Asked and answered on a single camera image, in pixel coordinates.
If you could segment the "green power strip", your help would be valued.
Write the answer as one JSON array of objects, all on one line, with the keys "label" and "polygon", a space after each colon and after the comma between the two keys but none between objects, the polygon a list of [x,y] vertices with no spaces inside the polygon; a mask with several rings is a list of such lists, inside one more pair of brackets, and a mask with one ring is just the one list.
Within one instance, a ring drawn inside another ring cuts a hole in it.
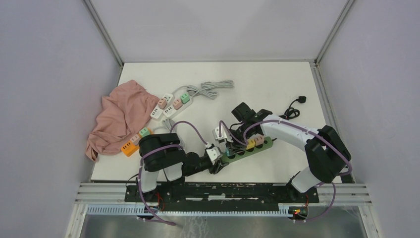
[{"label": "green power strip", "polygon": [[226,154],[224,153],[223,156],[220,158],[221,161],[230,164],[236,161],[239,161],[241,159],[244,159],[246,157],[252,156],[254,154],[257,154],[259,152],[262,152],[264,150],[270,149],[273,146],[273,140],[270,137],[264,137],[265,141],[264,144],[258,148],[255,147],[253,149],[253,151],[245,151],[244,153],[232,153],[231,151],[231,156],[227,157]]}]

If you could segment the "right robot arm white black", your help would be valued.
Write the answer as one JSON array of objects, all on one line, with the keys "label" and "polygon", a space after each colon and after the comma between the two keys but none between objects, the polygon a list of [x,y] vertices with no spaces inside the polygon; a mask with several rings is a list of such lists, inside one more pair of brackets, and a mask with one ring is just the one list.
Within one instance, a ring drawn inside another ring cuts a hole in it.
[{"label": "right robot arm white black", "polygon": [[292,177],[286,188],[286,196],[292,202],[301,201],[309,189],[332,183],[336,177],[349,175],[353,170],[350,152],[337,131],[328,125],[321,129],[302,126],[266,109],[255,112],[244,102],[235,107],[232,114],[240,126],[230,130],[220,121],[214,136],[216,140],[243,149],[249,145],[251,136],[262,135],[287,142],[305,153],[307,167]]}]

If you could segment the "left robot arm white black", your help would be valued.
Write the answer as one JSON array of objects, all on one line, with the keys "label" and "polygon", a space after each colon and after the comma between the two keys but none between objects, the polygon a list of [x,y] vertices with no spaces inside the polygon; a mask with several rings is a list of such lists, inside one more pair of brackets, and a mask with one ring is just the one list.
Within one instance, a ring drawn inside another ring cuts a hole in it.
[{"label": "left robot arm white black", "polygon": [[137,195],[148,202],[156,195],[157,179],[164,171],[168,181],[189,177],[205,170],[211,171],[222,157],[221,150],[213,144],[207,145],[199,156],[186,153],[176,133],[152,134],[140,139],[140,168]]}]

